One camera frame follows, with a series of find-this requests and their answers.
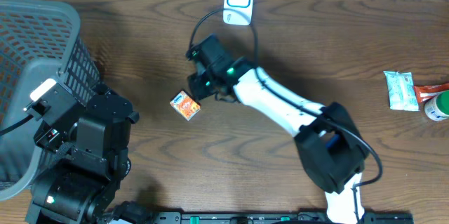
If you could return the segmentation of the orange tissue box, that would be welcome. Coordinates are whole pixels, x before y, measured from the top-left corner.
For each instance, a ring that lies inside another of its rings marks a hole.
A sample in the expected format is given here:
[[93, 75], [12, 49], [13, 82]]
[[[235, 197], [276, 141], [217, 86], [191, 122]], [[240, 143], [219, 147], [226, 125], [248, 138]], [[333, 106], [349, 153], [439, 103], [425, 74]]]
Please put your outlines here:
[[185, 91], [180, 91], [174, 99], [170, 101], [170, 105], [187, 121], [201, 110], [200, 104], [191, 98]]

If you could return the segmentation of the teal snack pack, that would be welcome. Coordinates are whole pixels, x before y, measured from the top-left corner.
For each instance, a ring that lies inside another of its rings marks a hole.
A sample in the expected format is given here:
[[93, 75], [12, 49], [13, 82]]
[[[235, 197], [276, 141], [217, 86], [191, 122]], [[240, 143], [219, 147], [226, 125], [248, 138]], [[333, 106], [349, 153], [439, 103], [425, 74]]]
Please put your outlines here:
[[410, 112], [418, 111], [419, 105], [413, 89], [412, 73], [384, 71], [384, 75], [387, 81], [390, 109]]

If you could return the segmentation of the orange candy bar wrapper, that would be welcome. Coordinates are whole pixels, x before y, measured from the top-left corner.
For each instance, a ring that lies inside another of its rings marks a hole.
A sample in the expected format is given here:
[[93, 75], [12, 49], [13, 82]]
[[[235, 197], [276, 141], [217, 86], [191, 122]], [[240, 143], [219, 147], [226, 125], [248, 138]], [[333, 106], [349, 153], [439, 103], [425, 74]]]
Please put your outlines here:
[[423, 103], [434, 96], [449, 90], [449, 83], [426, 85], [426, 86], [413, 86], [416, 99], [418, 103]]

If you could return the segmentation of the green lid jar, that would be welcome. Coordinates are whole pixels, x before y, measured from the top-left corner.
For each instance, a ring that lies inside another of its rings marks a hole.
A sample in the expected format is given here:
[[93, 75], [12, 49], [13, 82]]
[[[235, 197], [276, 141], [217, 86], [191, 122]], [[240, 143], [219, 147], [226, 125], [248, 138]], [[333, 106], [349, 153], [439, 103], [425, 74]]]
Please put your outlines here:
[[428, 100], [424, 105], [425, 114], [433, 121], [443, 121], [448, 118], [448, 91], [444, 91]]

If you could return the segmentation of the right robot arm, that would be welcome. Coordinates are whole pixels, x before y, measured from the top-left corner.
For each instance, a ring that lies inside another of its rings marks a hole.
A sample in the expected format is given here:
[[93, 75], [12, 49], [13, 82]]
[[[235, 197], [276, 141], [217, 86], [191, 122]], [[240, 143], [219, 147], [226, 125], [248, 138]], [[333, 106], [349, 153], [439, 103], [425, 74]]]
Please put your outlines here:
[[293, 137], [304, 171], [325, 192], [328, 220], [362, 223], [358, 185], [368, 149], [343, 106], [293, 93], [255, 63], [234, 59], [213, 35], [189, 45], [186, 57], [196, 67], [188, 81], [197, 100], [224, 93], [269, 117]]

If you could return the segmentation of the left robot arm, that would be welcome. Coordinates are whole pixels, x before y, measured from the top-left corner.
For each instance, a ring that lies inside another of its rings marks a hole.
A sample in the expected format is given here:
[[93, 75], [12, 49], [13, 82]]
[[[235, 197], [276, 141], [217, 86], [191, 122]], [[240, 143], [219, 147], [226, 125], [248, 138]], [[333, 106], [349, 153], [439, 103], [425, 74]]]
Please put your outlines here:
[[32, 183], [27, 223], [105, 223], [106, 208], [129, 174], [131, 126], [140, 115], [104, 84], [83, 104], [63, 85], [32, 92], [28, 114], [41, 121], [37, 147], [54, 155]]

